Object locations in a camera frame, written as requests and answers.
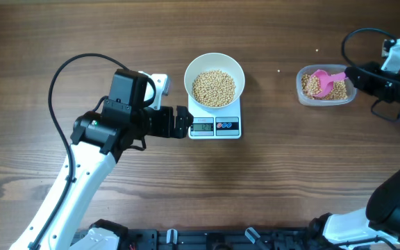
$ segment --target plastic container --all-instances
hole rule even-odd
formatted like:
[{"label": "plastic container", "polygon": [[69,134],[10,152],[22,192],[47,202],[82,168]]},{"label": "plastic container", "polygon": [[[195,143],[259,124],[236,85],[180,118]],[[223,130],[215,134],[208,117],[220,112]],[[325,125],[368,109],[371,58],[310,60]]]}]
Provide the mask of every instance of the plastic container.
[{"label": "plastic container", "polygon": [[312,74],[316,70],[321,69],[329,74],[337,74],[344,72],[347,66],[344,65],[310,65],[306,66],[297,73],[296,86],[297,86],[297,96],[299,96],[299,102],[306,106],[334,106],[349,103],[354,100],[356,96],[357,89],[353,86],[350,79],[345,80],[345,85],[347,87],[347,99],[343,100],[315,100],[308,98],[302,91],[302,76],[304,74]]},{"label": "plastic container", "polygon": [[[203,105],[195,100],[192,94],[192,84],[195,78],[202,72],[220,69],[223,72],[228,73],[233,79],[235,84],[235,93],[232,102],[221,107],[210,107]],[[216,110],[231,105],[235,100],[239,99],[244,88],[244,73],[239,63],[222,53],[207,53],[195,58],[189,66],[187,66],[185,72],[185,89],[187,94],[202,108],[209,110]]]}]

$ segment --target white scale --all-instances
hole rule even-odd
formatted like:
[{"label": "white scale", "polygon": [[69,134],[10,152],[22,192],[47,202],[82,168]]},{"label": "white scale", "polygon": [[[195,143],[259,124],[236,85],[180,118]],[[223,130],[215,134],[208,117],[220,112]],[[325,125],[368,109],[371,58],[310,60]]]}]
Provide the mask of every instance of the white scale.
[{"label": "white scale", "polygon": [[189,96],[187,102],[187,109],[194,116],[188,132],[191,139],[238,139],[242,136],[240,98],[217,110],[205,110]]}]

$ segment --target pile of chickpeas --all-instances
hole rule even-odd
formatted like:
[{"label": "pile of chickpeas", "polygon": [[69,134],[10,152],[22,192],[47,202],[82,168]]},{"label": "pile of chickpeas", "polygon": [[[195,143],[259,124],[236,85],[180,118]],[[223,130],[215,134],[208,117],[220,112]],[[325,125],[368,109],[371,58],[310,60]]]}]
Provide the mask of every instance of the pile of chickpeas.
[{"label": "pile of chickpeas", "polygon": [[317,76],[310,77],[309,74],[302,76],[302,91],[309,99],[343,100],[348,98],[345,80],[334,81],[333,90],[325,97],[314,97],[313,95],[319,94],[322,89],[320,88],[319,78]]},{"label": "pile of chickpeas", "polygon": [[229,74],[210,70],[195,78],[192,93],[195,100],[203,105],[222,107],[233,101],[235,83]]}]

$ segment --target wooden table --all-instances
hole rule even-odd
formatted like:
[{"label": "wooden table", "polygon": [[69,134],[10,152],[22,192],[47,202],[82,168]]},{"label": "wooden table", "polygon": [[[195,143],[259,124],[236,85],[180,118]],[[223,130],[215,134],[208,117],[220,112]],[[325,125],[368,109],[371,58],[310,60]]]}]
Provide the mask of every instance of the wooden table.
[{"label": "wooden table", "polygon": [[[305,226],[362,208],[400,168],[400,122],[373,116],[374,97],[306,107],[295,83],[306,65],[344,64],[349,31],[372,26],[400,37],[400,1],[8,2],[0,0],[0,249],[28,226],[65,158],[47,92],[79,53],[169,74],[166,106],[188,104],[183,75],[203,53],[230,55],[247,76],[240,140],[147,137],[145,152],[123,153],[81,228],[100,218],[129,228]],[[382,39],[360,35],[348,53],[380,61]],[[108,93],[115,70],[85,58],[60,75],[53,106],[67,137]]]}]

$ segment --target pink scoop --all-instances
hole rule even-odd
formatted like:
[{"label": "pink scoop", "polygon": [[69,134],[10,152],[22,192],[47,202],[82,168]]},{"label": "pink scoop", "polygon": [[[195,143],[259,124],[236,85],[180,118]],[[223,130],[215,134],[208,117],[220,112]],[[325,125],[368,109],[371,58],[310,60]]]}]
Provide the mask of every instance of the pink scoop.
[{"label": "pink scoop", "polygon": [[327,94],[330,94],[331,90],[333,90],[334,87],[334,81],[341,81],[347,79],[347,75],[345,75],[344,72],[335,74],[333,76],[329,76],[328,73],[324,70],[318,69],[314,74],[310,76],[310,79],[312,77],[316,76],[319,79],[320,82],[320,88],[322,91],[319,94],[314,94],[314,97],[325,97]]}]

